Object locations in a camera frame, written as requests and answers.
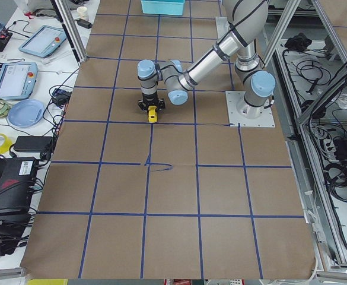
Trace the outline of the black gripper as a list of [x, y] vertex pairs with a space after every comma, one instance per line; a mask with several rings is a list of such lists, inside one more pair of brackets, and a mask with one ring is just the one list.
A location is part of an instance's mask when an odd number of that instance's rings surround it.
[[145, 94], [142, 93], [142, 99], [138, 100], [138, 106], [141, 110], [147, 112], [150, 106], [155, 106], [157, 112], [165, 109], [164, 99], [159, 99], [157, 93]]

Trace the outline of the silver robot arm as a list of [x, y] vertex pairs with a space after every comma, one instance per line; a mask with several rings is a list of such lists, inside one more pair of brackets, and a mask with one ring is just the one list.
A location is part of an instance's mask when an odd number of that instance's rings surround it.
[[189, 91], [233, 55], [237, 55], [235, 71], [246, 89], [238, 111], [246, 118], [259, 117], [276, 85], [273, 75], [260, 66], [254, 46], [266, 23], [269, 5], [267, 1], [223, 1], [222, 5], [227, 12], [227, 31], [190, 67], [183, 69], [178, 60], [156, 64], [144, 59], [138, 63], [142, 91], [138, 106], [147, 112], [150, 123], [155, 123], [157, 113], [165, 109], [165, 102], [157, 93], [160, 81], [165, 84], [172, 104], [182, 105], [187, 102]]

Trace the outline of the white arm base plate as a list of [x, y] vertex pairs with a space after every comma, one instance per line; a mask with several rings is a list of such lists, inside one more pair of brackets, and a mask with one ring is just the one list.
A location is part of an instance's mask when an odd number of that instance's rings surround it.
[[275, 121], [269, 99], [261, 107], [244, 101], [245, 91], [226, 91], [229, 125], [231, 127], [274, 128]]

